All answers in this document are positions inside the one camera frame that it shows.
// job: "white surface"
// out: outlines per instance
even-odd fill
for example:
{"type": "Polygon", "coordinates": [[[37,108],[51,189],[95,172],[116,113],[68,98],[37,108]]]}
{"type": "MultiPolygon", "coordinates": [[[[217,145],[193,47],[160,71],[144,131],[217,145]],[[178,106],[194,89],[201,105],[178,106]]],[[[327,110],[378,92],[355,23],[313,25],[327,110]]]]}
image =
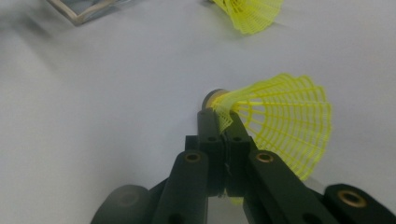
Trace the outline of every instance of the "white surface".
{"type": "MultiPolygon", "coordinates": [[[[169,175],[209,91],[281,72],[310,75],[333,104],[313,182],[396,213],[394,8],[285,0],[276,24],[242,36],[201,0],[135,0],[81,27],[44,1],[2,1],[0,223],[90,223],[114,188],[169,175]]],[[[208,223],[246,222],[210,206],[208,223]]]]}

